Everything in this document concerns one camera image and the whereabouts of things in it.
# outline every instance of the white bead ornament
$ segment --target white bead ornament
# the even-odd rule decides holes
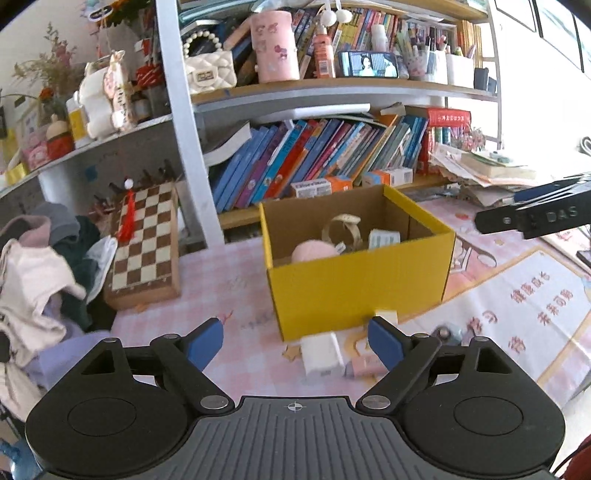
[[[200,38],[200,37],[211,40],[212,43],[215,45],[216,50],[222,51],[222,43],[220,42],[220,39],[216,37],[215,33],[211,33],[209,30],[200,30],[200,31],[192,34],[190,37],[188,37],[187,40],[185,41],[185,43],[183,44],[183,56],[186,59],[189,57],[189,50],[191,49],[191,43],[193,43],[193,40],[196,40],[197,38]]]

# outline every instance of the green cloth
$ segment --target green cloth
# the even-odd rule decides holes
[[[53,245],[53,249],[64,257],[72,269],[76,283],[82,285],[87,292],[95,282],[98,263],[90,258],[84,258],[90,247],[100,240],[100,232],[88,217],[77,216],[80,223],[78,238],[70,236]],[[62,294],[61,313],[76,322],[85,332],[92,325],[92,318],[86,310],[86,299],[78,300],[69,293]]]

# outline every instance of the pink box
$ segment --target pink box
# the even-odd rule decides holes
[[[291,13],[270,10],[251,17],[259,83],[300,80]]]

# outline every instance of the white metal shelf post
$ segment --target white metal shelf post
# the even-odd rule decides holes
[[[178,153],[183,163],[194,211],[207,246],[223,245],[223,232],[209,187],[207,169],[203,161],[203,152],[184,71],[177,3],[172,0],[156,0],[156,12]]]

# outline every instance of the red book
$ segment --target red book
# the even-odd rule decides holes
[[[343,137],[349,132],[351,129],[351,124],[343,123],[336,133],[333,135],[333,138],[330,139],[328,145],[325,146],[324,151],[316,160],[314,166],[310,169],[308,174],[306,175],[306,180],[313,180],[318,178],[320,172],[324,169],[325,166],[328,165],[328,161],[330,156],[335,151],[335,149],[339,146],[340,141]]]
[[[453,108],[431,108],[423,106],[406,107],[407,115],[419,116],[429,120],[428,127],[469,127],[472,115],[466,110]]]
[[[285,158],[284,162],[279,168],[279,171],[273,179],[273,182],[269,185],[269,188],[267,188],[267,191],[265,192],[265,196],[263,198],[272,199],[275,197],[275,195],[281,192],[283,179],[291,175],[292,171],[296,167],[296,162],[300,157],[300,154],[304,150],[306,142],[311,137],[312,132],[314,132],[317,125],[318,122],[316,120],[308,120],[308,124],[304,128],[297,142],[295,142],[293,148],[287,154],[287,157]]]

